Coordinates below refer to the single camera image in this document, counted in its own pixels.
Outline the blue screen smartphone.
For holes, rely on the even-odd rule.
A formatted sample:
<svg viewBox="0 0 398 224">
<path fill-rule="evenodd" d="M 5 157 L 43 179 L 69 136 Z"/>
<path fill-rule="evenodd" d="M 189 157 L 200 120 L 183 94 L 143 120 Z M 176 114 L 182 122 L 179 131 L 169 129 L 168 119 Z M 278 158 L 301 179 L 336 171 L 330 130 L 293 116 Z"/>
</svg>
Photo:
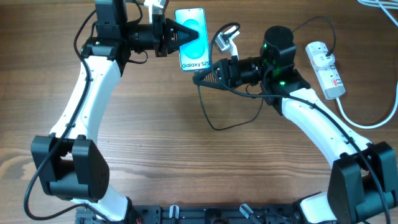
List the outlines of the blue screen smartphone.
<svg viewBox="0 0 398 224">
<path fill-rule="evenodd" d="M 184 72 L 210 67 L 208 32 L 204 8 L 175 10 L 175 21 L 198 32 L 198 38 L 180 46 L 180 65 Z"/>
</svg>

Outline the white power strip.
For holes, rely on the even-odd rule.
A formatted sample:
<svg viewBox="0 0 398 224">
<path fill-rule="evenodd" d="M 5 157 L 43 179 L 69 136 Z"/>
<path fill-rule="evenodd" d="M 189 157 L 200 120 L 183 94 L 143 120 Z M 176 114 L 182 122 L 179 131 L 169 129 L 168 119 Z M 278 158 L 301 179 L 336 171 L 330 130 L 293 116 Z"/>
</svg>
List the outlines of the white power strip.
<svg viewBox="0 0 398 224">
<path fill-rule="evenodd" d="M 346 90 L 335 67 L 335 64 L 330 65 L 327 69 L 316 71 L 312 65 L 312 58 L 316 54 L 327 54 L 328 49 L 323 42 L 309 43 L 306 48 L 306 53 L 310 60 L 310 64 L 317 76 L 321 89 L 327 100 L 334 100 L 342 96 Z"/>
</svg>

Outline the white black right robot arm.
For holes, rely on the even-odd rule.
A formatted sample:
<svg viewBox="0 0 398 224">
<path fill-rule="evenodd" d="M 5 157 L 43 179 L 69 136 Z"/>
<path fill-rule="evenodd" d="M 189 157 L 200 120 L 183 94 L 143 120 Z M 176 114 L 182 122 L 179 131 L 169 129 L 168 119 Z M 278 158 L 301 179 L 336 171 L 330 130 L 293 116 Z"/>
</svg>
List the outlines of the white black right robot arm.
<svg viewBox="0 0 398 224">
<path fill-rule="evenodd" d="M 197 86 L 236 92 L 259 85 L 260 99 L 296 124 L 331 166 L 328 190 L 295 202 L 292 223 L 360 223 L 397 206 L 397 162 L 393 148 L 377 144 L 345 125 L 318 98 L 294 67 L 293 33 L 283 26 L 266 30 L 258 57 L 211 62 L 196 73 Z"/>
</svg>

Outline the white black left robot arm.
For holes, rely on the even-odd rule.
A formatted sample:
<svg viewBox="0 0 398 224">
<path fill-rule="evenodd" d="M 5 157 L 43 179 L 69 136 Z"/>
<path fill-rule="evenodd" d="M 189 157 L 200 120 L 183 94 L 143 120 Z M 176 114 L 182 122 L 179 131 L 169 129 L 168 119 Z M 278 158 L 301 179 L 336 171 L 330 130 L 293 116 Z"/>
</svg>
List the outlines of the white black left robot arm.
<svg viewBox="0 0 398 224">
<path fill-rule="evenodd" d="M 124 1 L 95 2 L 92 32 L 75 49 L 81 68 L 68 104 L 46 136 L 36 136 L 30 150 L 33 181 L 46 195 L 93 212 L 100 223 L 140 223 L 131 200 L 109 183 L 109 166 L 97 148 L 98 131 L 111 93 L 131 54 L 154 51 L 164 57 L 197 40 L 198 32 L 165 17 L 167 1 L 137 1 L 149 10 L 149 23 L 129 21 Z"/>
</svg>

